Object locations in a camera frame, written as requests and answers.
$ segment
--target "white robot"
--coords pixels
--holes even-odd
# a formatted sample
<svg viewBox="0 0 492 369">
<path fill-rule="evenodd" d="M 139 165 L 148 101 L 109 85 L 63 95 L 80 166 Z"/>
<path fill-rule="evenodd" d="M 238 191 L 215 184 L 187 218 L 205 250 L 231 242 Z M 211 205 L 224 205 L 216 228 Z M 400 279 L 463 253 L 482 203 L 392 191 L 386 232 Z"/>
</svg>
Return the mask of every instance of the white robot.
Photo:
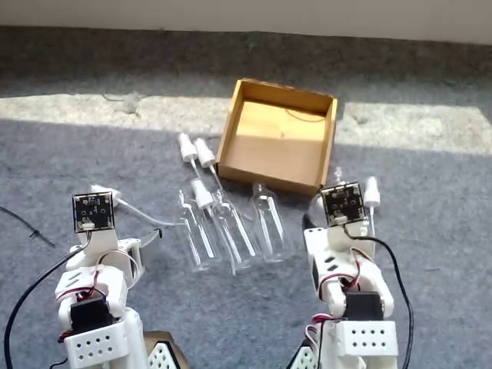
<svg viewBox="0 0 492 369">
<path fill-rule="evenodd" d="M 320 196 L 327 228 L 316 227 L 306 214 L 304 241 L 314 288 L 330 314 L 313 316 L 312 324 L 306 327 L 306 340 L 288 368 L 397 369 L 396 326 L 386 320 L 393 314 L 394 299 L 374 263 L 374 242 L 389 247 L 374 238 L 374 231 L 373 237 L 367 236 L 369 222 L 357 182 L 340 181 L 337 186 L 321 189 Z M 406 369 L 413 312 L 394 255 L 388 251 L 410 315 Z"/>
<path fill-rule="evenodd" d="M 55 290 L 70 368 L 179 369 L 167 342 L 148 355 L 140 317 L 126 306 L 145 258 L 158 251 L 160 230 L 142 240 L 118 240 L 111 192 L 76 195 L 73 202 L 83 250 L 68 261 Z"/>
</svg>

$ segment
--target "circuit board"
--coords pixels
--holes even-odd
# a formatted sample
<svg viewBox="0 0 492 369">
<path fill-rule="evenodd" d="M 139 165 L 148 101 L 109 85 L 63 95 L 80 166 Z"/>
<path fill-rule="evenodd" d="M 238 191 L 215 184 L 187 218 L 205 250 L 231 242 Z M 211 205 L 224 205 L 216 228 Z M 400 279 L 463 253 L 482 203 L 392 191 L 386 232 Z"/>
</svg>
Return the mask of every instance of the circuit board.
<svg viewBox="0 0 492 369">
<path fill-rule="evenodd" d="M 364 202 L 358 182 L 322 188 L 320 193 L 328 227 L 365 220 Z"/>
<path fill-rule="evenodd" d="M 74 194 L 72 196 L 75 233 L 85 231 L 84 224 L 92 223 L 92 231 L 115 229 L 111 192 Z"/>
</svg>

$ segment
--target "black cable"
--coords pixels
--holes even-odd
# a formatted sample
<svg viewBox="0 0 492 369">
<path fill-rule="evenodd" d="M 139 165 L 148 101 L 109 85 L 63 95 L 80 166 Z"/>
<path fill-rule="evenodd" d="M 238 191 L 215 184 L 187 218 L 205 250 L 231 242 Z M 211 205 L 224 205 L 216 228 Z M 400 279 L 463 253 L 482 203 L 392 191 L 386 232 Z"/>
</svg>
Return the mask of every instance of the black cable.
<svg viewBox="0 0 492 369">
<path fill-rule="evenodd" d="M 27 290 L 22 294 L 22 296 L 18 299 L 17 304 L 15 304 L 12 313 L 10 313 L 10 317 L 8 317 L 7 326 L 5 327 L 5 334 L 3 340 L 3 351 L 5 356 L 5 363 L 7 364 L 7 369 L 13 369 L 12 366 L 12 357 L 10 355 L 10 333 L 12 332 L 12 326 L 14 325 L 15 317 L 17 316 L 18 311 L 20 310 L 24 301 L 28 298 L 31 292 L 40 285 L 51 273 L 60 268 L 64 263 L 73 258 L 76 254 L 84 250 L 89 242 L 91 241 L 91 232 L 87 234 L 87 241 L 85 245 L 81 248 L 78 248 L 68 254 L 66 254 L 61 260 L 57 261 L 51 268 L 49 268 L 41 277 L 39 277 L 33 284 L 31 284 Z"/>
<path fill-rule="evenodd" d="M 412 355 L 412 346 L 414 345 L 414 309 L 412 308 L 412 304 L 410 303 L 410 299 L 407 296 L 407 291 L 405 290 L 405 286 L 403 284 L 403 281 L 401 280 L 401 274 L 400 274 L 400 268 L 398 267 L 398 262 L 397 258 L 394 255 L 393 250 L 391 250 L 390 246 L 380 240 L 379 238 L 376 237 L 369 237 L 369 236 L 352 236 L 348 233 L 347 227 L 344 224 L 344 231 L 345 234 L 351 239 L 351 240 L 359 240 L 359 241 L 373 241 L 376 242 L 377 244 L 380 244 L 383 246 L 387 253 L 390 255 L 391 260 L 393 261 L 393 266 L 394 266 L 394 273 L 397 276 L 397 281 L 398 284 L 400 285 L 401 289 L 401 294 L 403 295 L 403 299 L 405 300 L 405 304 L 407 304 L 407 309 L 408 309 L 408 342 L 407 342 L 407 352 L 405 353 L 405 360 L 403 363 L 403 369 L 408 369 L 408 365 L 410 364 L 410 358 Z"/>
<path fill-rule="evenodd" d="M 67 361 L 68 361 L 68 357 L 67 357 L 67 358 L 65 358 L 63 361 L 59 361 L 58 363 L 54 363 L 54 364 L 52 364 L 52 365 L 49 367 L 49 369 L 53 369 L 54 367 L 57 367 L 57 366 L 59 366 L 59 365 L 63 365 L 63 364 L 64 364 L 64 363 L 66 363 Z"/>
<path fill-rule="evenodd" d="M 25 225 L 27 228 L 29 228 L 31 230 L 31 235 L 29 236 L 30 238 L 33 238 L 33 237 L 39 237 L 41 238 L 47 245 L 51 246 L 52 248 L 55 247 L 55 244 L 53 242 L 51 242 L 50 240 L 48 240 L 38 229 L 36 229 L 35 227 L 33 227 L 28 221 L 26 221 L 23 217 L 21 217 L 20 215 L 17 215 L 16 213 L 14 213 L 13 211 L 10 211 L 8 210 L 7 208 L 4 208 L 3 206 L 0 206 L 0 211 L 6 213 L 7 215 L 10 215 L 11 217 L 17 219 L 18 221 L 20 221 L 21 223 L 23 223 L 23 225 Z"/>
</svg>

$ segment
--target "wire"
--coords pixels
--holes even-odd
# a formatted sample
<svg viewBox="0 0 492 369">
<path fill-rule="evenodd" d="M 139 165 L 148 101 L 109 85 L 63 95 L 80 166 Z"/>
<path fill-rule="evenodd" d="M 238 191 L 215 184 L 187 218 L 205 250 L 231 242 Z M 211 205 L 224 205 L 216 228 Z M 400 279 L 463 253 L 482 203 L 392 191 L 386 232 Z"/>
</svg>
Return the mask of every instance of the wire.
<svg viewBox="0 0 492 369">
<path fill-rule="evenodd" d="M 304 329 L 304 336 L 311 344 L 311 349 L 313 349 L 313 351 L 319 352 L 319 346 L 317 345 L 316 340 L 313 339 L 313 337 L 309 334 L 310 331 L 317 333 L 317 328 L 314 325 L 307 325 L 306 328 Z"/>
<path fill-rule="evenodd" d="M 134 213 L 136 213 L 136 214 L 140 215 L 141 217 L 147 219 L 148 221 L 150 221 L 153 224 L 162 225 L 164 227 L 174 227 L 176 225 L 183 225 L 182 223 L 173 223 L 171 221 L 159 221 L 158 219 L 155 219 L 155 218 L 153 218 L 153 217 L 151 217 L 149 215 L 146 215 L 143 211 L 138 210 L 135 206 L 130 205 L 128 202 L 126 202 L 125 200 L 121 200 L 120 198 L 118 199 L 118 203 L 122 207 L 127 208 L 130 211 L 133 211 Z"/>
<path fill-rule="evenodd" d="M 24 291 L 22 296 L 18 299 L 17 303 L 14 306 L 14 309 L 10 313 L 10 316 L 8 317 L 7 325 L 5 327 L 5 334 L 4 334 L 4 340 L 3 340 L 3 350 L 4 350 L 4 356 L 5 356 L 5 363 L 7 364 L 7 369 L 13 369 L 12 366 L 12 356 L 10 355 L 10 334 L 12 332 L 12 326 L 14 325 L 15 317 L 17 316 L 18 311 L 20 310 L 22 304 L 24 304 L 24 301 L 28 298 L 31 292 L 34 291 L 34 289 L 40 285 L 41 282 L 43 282 L 51 273 L 56 271 L 58 268 L 60 268 L 64 263 L 66 263 L 68 260 L 73 258 L 76 254 L 79 252 L 83 251 L 91 242 L 91 236 L 92 232 L 88 231 L 87 232 L 87 241 L 85 242 L 84 245 L 82 245 L 79 248 L 76 248 L 74 251 L 66 254 L 62 259 L 57 261 L 52 267 L 50 267 L 44 274 L 41 275 L 33 284 L 31 284 L 27 290 Z"/>
<path fill-rule="evenodd" d="M 64 364 L 64 363 L 66 363 L 67 361 L 68 361 L 68 357 L 67 357 L 67 358 L 65 358 L 65 359 L 64 359 L 64 360 L 62 360 L 62 361 L 59 361 L 58 363 L 54 363 L 54 364 L 52 364 L 52 365 L 49 367 L 49 369 L 53 369 L 54 367 L 58 367 L 58 366 L 60 366 L 60 365 L 63 365 L 63 364 Z"/>
<path fill-rule="evenodd" d="M 23 217 L 21 217 L 20 215 L 17 215 L 13 211 L 8 210 L 7 208 L 4 208 L 3 206 L 0 206 L 0 211 L 2 211 L 3 213 L 6 213 L 7 215 L 10 215 L 11 217 L 17 219 L 18 221 L 20 221 L 21 223 L 23 223 L 23 225 L 25 225 L 27 228 L 29 228 L 31 230 L 31 232 L 32 232 L 31 235 L 29 236 L 30 238 L 39 237 L 48 246 L 50 246 L 52 248 L 55 248 L 55 244 L 53 242 L 51 242 L 50 240 L 48 240 L 46 238 L 46 236 L 44 236 L 38 229 L 36 229 L 31 223 L 29 223 L 28 221 L 26 221 Z"/>
<path fill-rule="evenodd" d="M 349 286 L 351 286 L 351 284 L 354 282 L 354 281 L 357 281 L 357 276 L 353 276 L 353 275 L 350 275 L 350 274 L 345 274 L 345 273 L 334 273 L 334 274 L 329 274 L 325 277 L 323 277 L 321 280 L 320 280 L 320 284 L 319 284 L 319 287 L 317 288 L 317 296 L 320 298 L 320 300 L 323 300 L 323 285 L 330 279 L 332 278 L 339 278 L 339 277 L 343 277 L 343 278 L 350 278 L 351 279 L 351 282 L 349 283 L 348 286 L 345 286 L 344 287 L 344 290 L 347 290 L 349 288 Z"/>
<path fill-rule="evenodd" d="M 138 280 L 141 277 L 141 269 L 138 266 L 137 261 L 132 256 L 130 256 L 128 253 L 126 253 L 124 251 L 121 251 L 121 250 L 109 250 L 109 251 L 106 251 L 104 254 L 102 254 L 99 257 L 98 261 L 96 262 L 96 265 L 100 265 L 100 263 L 102 263 L 102 261 L 104 260 L 104 258 L 106 258 L 108 255 L 114 254 L 114 253 L 124 255 L 125 257 L 127 257 L 128 259 L 130 259 L 130 262 L 133 263 L 133 265 L 135 266 L 135 276 L 134 276 L 133 281 L 131 282 L 131 284 L 128 286 L 128 290 L 129 290 L 129 289 L 133 288 L 133 286 L 135 286 L 137 284 Z"/>
<path fill-rule="evenodd" d="M 379 238 L 368 237 L 368 236 L 363 236 L 363 237 L 352 236 L 351 234 L 348 233 L 348 230 L 345 227 L 345 225 L 344 225 L 344 231 L 345 234 L 351 240 L 372 241 L 372 242 L 376 242 L 377 244 L 380 244 L 386 249 L 387 253 L 390 255 L 391 261 L 393 261 L 394 273 L 397 277 L 397 282 L 398 285 L 400 286 L 401 294 L 403 295 L 403 299 L 405 300 L 405 304 L 407 305 L 407 309 L 408 309 L 408 342 L 407 342 L 407 352 L 405 354 L 405 359 L 403 363 L 403 369 L 408 369 L 408 365 L 410 364 L 410 359 L 412 355 L 412 346 L 414 345 L 414 309 L 412 308 L 412 304 L 407 296 L 407 291 L 405 290 L 404 283 L 401 279 L 400 267 L 398 267 L 397 258 L 393 250 L 391 250 L 390 246 L 386 242 L 380 240 Z"/>
</svg>

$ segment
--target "white cable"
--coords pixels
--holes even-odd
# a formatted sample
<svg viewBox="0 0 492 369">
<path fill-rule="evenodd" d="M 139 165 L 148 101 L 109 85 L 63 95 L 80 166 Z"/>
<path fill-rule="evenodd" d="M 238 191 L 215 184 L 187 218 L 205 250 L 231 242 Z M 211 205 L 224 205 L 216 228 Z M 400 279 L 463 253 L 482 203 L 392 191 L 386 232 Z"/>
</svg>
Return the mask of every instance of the white cable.
<svg viewBox="0 0 492 369">
<path fill-rule="evenodd" d="M 124 251 L 121 251 L 121 250 L 109 250 L 109 251 L 106 251 L 104 254 L 102 254 L 98 258 L 98 261 L 96 262 L 96 265 L 100 265 L 100 263 L 102 262 L 102 259 L 104 259 L 109 254 L 113 254 L 113 253 L 124 255 L 135 266 L 135 276 L 134 276 L 133 281 L 131 282 L 131 284 L 128 286 L 128 290 L 130 290 L 131 288 L 133 288 L 133 286 L 135 286 L 137 284 L 138 280 L 140 279 L 140 277 L 141 277 L 141 270 L 140 270 L 140 267 L 138 266 L 137 261 L 132 256 L 130 256 L 128 253 L 126 253 Z"/>
<path fill-rule="evenodd" d="M 162 225 L 164 227 L 174 227 L 176 225 L 183 225 L 182 223 L 174 223 L 171 221 L 159 221 L 158 219 L 155 219 L 149 215 L 146 215 L 144 212 L 138 210 L 135 206 L 130 205 L 128 202 L 125 200 L 118 199 L 118 203 L 123 206 L 124 208 L 127 208 L 130 211 L 133 211 L 134 213 L 140 215 L 141 217 L 147 219 L 151 223 L 157 224 L 157 225 Z"/>
<path fill-rule="evenodd" d="M 304 336 L 306 339 L 311 343 L 311 348 L 313 351 L 319 351 L 319 347 L 317 345 L 317 342 L 313 339 L 313 337 L 309 334 L 310 329 L 313 329 L 314 331 L 317 331 L 317 328 L 314 325 L 307 325 L 306 328 L 304 329 Z"/>
</svg>

